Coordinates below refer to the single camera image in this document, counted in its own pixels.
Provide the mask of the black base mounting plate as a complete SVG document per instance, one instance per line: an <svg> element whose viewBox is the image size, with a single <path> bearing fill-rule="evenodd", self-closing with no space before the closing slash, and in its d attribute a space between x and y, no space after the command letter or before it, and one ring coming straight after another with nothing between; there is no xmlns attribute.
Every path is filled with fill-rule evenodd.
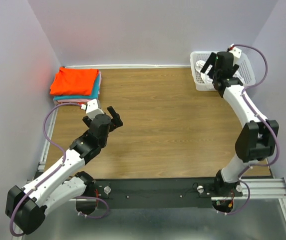
<svg viewBox="0 0 286 240"><path fill-rule="evenodd" d="M233 197L241 197L238 183L218 183L214 177L99 179L85 196L96 200L77 200L76 210L93 215L95 210L211 208L230 212Z"/></svg>

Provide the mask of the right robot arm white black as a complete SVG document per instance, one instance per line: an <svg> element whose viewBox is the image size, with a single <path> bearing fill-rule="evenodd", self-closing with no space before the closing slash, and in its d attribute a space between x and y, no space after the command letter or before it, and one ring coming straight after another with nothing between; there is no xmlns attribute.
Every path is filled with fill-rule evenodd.
<svg viewBox="0 0 286 240"><path fill-rule="evenodd" d="M234 63L241 53L237 51L213 52L206 60L201 73L212 79L214 89L235 112L242 131L235 142L235 155L214 178L213 191L226 197L236 190L239 179L252 166L272 156L278 149L276 138L279 124L263 115L248 97L242 81L234 74L239 66Z"/></svg>

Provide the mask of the white back edge strip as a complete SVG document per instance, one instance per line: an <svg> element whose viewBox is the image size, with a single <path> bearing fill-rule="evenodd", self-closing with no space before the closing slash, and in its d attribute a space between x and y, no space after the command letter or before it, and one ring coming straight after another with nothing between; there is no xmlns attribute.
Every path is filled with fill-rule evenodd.
<svg viewBox="0 0 286 240"><path fill-rule="evenodd" d="M189 68L189 64L92 64L92 65L68 65L69 69L171 69L171 68Z"/></svg>

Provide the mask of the white t shirt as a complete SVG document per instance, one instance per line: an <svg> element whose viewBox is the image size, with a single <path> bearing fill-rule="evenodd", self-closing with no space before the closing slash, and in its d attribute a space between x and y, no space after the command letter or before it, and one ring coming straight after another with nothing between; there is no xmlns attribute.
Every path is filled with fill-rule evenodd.
<svg viewBox="0 0 286 240"><path fill-rule="evenodd" d="M202 79L202 81L204 83L211 84L213 80L211 78L209 78L209 76L208 76L208 72L211 69L211 66L206 70L205 73L202 73L201 69L203 68L204 64L205 64L205 61L203 61L203 60L196 61L196 63L195 63L195 70L196 70L197 73L200 74L201 79ZM235 72L233 77L239 78L241 80L241 82L244 83L244 78L240 75L238 70Z"/></svg>

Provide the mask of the white plastic basket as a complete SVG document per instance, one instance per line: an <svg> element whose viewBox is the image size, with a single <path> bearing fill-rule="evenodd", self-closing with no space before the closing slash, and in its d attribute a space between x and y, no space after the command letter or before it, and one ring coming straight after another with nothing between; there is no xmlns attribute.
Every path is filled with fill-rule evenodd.
<svg viewBox="0 0 286 240"><path fill-rule="evenodd" d="M220 91L231 85L256 84L247 55L239 48L227 52L194 51L190 54L192 76L198 91Z"/></svg>

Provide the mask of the orange folded t shirt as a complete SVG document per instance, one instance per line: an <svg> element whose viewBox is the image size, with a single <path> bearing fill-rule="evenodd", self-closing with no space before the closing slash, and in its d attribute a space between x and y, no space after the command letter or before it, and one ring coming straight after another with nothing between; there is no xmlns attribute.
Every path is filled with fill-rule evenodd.
<svg viewBox="0 0 286 240"><path fill-rule="evenodd" d="M60 67L50 86L50 95L91 95L98 69L73 69Z"/></svg>

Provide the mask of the aluminium frame rail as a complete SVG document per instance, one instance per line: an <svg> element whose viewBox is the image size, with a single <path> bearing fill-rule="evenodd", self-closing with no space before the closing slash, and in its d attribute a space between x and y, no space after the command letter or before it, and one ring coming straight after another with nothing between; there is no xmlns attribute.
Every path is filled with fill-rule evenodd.
<svg viewBox="0 0 286 240"><path fill-rule="evenodd" d="M39 169L34 176L34 179L42 175L46 170ZM82 168L70 174L70 176L66 179L69 181L72 177L76 176L78 173L88 174L82 171ZM97 179L93 178L92 185L96 182ZM238 189L242 191L242 196L233 197L229 203L229 207L231 209L230 212L226 210L220 210L218 207L211 207L214 209L218 214L230 216L237 214L239 209L235 208L235 200L245 200L245 202L249 202L250 200L271 200L271 199L278 199L283 215L286 222L286 182L282 178L240 178L239 185L237 186ZM100 199L99 197L95 196L85 196L84 193L82 194L82 198L72 198L70 200L96 200L101 201L102 203L104 200Z"/></svg>

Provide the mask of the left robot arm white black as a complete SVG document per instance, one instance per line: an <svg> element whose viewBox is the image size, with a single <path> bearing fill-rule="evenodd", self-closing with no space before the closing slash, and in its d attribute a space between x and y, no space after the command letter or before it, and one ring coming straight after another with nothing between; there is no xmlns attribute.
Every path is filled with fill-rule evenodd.
<svg viewBox="0 0 286 240"><path fill-rule="evenodd" d="M106 147L109 133L123 125L112 106L105 113L91 100L79 104L85 111L83 122L88 129L76 138L62 157L42 175L23 187L14 185L7 193L5 214L9 231L14 237L29 235L37 230L51 210L72 198L87 198L93 194L93 178L79 173L69 181L71 173L87 165Z"/></svg>

